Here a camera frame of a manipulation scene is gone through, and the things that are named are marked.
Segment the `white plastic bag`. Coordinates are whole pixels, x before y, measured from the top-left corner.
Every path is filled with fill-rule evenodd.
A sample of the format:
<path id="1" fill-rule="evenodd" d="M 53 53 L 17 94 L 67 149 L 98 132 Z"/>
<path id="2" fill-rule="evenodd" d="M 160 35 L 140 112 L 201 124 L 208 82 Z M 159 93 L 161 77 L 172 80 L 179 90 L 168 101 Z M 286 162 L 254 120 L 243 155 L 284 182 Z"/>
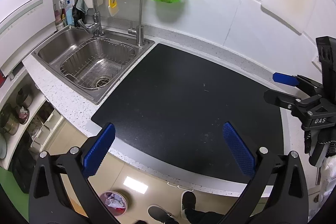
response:
<path id="1" fill-rule="evenodd" d="M 105 204 L 114 209 L 125 209 L 122 197 L 118 193 L 110 193 L 105 199 Z"/>

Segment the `pink trash bin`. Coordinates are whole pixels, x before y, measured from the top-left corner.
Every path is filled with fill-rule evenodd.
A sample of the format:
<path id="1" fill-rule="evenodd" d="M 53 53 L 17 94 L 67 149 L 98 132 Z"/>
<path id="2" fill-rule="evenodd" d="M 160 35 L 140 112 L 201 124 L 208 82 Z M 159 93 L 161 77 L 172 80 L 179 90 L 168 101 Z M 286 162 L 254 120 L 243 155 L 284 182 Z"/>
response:
<path id="1" fill-rule="evenodd" d="M 100 195 L 100 200 L 115 217 L 119 217 L 127 211 L 127 200 L 118 192 L 106 191 Z"/>

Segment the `tall chrome kitchen faucet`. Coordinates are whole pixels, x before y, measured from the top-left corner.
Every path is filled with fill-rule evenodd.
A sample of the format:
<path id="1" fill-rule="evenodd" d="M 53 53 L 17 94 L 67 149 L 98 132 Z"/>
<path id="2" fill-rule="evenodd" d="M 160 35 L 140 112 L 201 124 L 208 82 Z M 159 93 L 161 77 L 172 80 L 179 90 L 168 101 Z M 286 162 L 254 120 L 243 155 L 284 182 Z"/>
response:
<path id="1" fill-rule="evenodd" d="M 92 4 L 87 6 L 84 0 L 78 0 L 75 4 L 75 8 L 81 12 L 87 12 L 88 9 L 93 9 L 92 19 L 93 24 L 90 27 L 87 27 L 83 20 L 79 18 L 77 20 L 77 25 L 82 27 L 87 33 L 93 36 L 102 36 L 104 34 L 101 26 L 100 12 L 98 11 L 97 0 L 91 0 Z M 60 0 L 59 6 L 61 9 L 67 7 L 67 0 Z"/>

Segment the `white storage drawer box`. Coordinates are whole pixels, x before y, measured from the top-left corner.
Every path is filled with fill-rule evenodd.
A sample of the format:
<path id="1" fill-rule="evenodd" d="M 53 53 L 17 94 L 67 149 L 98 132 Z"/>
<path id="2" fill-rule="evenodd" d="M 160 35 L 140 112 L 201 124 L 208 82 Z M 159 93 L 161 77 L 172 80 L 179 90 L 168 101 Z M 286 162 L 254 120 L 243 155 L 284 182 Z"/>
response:
<path id="1" fill-rule="evenodd" d="M 64 117 L 56 109 L 54 109 L 47 120 L 42 123 L 39 131 L 33 135 L 32 147 L 42 150 L 51 140 L 63 121 Z"/>

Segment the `black shoe right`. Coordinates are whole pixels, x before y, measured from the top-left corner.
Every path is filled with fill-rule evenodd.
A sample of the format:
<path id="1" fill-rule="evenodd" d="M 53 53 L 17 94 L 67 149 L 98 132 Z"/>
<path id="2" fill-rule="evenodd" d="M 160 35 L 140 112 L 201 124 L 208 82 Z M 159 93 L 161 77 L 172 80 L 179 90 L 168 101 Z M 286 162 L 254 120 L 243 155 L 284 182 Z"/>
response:
<path id="1" fill-rule="evenodd" d="M 186 219 L 186 209 L 195 209 L 196 196 L 191 191 L 184 191 L 181 197 L 181 217 Z"/>

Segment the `black shoe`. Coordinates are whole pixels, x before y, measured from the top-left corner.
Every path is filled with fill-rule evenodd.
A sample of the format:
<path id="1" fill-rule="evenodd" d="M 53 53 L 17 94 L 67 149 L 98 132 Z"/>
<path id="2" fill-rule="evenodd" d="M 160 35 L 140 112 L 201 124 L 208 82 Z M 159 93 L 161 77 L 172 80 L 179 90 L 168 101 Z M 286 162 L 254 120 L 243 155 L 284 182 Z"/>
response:
<path id="1" fill-rule="evenodd" d="M 181 217 L 186 219 L 186 209 L 195 209 L 196 196 L 191 191 L 184 191 L 181 197 Z"/>
<path id="2" fill-rule="evenodd" d="M 169 221 L 174 220 L 170 213 L 158 205 L 150 205 L 147 209 L 147 213 L 150 217 L 160 223 L 168 223 Z"/>

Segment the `black shoe left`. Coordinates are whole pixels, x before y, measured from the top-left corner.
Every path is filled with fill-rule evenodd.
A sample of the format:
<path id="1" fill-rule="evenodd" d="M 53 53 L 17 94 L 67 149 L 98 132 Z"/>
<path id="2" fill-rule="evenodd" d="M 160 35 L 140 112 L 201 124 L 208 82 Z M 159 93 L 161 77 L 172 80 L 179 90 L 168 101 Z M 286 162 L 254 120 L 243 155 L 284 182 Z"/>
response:
<path id="1" fill-rule="evenodd" d="M 147 213 L 150 217 L 160 223 L 168 223 L 169 221 L 174 220 L 170 213 L 158 205 L 150 205 L 147 209 Z"/>

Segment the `steel pot on shelf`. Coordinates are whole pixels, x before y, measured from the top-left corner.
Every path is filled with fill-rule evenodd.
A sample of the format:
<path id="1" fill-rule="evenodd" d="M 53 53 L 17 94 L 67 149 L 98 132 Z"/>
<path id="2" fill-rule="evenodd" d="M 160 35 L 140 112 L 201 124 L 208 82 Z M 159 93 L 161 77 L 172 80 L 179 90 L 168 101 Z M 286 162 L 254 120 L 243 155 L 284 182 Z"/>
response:
<path id="1" fill-rule="evenodd" d="M 9 104 L 5 104 L 1 110 L 1 129 L 10 134 L 15 135 L 19 128 L 19 121 L 15 116 L 14 109 Z"/>

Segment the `stainless steel sink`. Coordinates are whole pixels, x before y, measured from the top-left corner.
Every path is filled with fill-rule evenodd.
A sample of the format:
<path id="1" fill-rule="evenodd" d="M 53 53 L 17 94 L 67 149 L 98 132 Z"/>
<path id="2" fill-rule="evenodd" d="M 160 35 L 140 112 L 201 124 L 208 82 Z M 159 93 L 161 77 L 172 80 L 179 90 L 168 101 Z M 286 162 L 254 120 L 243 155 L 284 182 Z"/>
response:
<path id="1" fill-rule="evenodd" d="M 33 56 L 54 76 L 94 104 L 99 104 L 154 41 L 137 44 L 135 36 L 105 30 L 94 37 L 66 26 L 41 43 Z"/>

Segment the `black counter mat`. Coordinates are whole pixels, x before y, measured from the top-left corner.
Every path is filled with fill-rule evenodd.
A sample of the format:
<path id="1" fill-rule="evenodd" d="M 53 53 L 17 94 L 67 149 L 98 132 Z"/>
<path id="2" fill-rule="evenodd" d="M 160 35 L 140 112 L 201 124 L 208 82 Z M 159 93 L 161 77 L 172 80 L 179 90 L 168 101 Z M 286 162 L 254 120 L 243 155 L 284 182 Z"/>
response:
<path id="1" fill-rule="evenodd" d="M 119 139 L 178 168 L 248 182 L 222 128 L 258 146 L 284 151 L 280 109 L 264 101 L 266 87 L 235 71 L 173 47 L 155 46 L 92 116 L 114 124 Z"/>

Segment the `slim gooseneck water tap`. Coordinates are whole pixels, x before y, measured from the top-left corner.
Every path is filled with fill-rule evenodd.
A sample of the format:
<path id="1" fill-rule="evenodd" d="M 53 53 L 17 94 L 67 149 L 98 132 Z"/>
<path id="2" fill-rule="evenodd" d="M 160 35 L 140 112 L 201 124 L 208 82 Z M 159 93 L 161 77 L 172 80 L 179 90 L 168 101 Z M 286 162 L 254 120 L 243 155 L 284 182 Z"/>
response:
<path id="1" fill-rule="evenodd" d="M 131 5 L 132 17 L 130 20 L 130 27 L 127 30 L 128 34 L 135 36 L 138 47 L 142 47 L 144 44 L 142 9 L 143 9 L 143 0 L 138 0 L 137 12 L 135 12 L 134 5 Z"/>

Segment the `yellow scraper brush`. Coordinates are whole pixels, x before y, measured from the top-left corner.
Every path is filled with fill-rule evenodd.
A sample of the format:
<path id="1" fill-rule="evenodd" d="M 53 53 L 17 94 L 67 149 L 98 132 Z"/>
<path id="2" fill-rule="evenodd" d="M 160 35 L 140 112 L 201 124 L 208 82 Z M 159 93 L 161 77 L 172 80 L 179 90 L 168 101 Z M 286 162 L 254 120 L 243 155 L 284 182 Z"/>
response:
<path id="1" fill-rule="evenodd" d="M 108 11 L 110 16 L 115 16 L 118 13 L 118 5 L 116 0 L 108 0 Z"/>

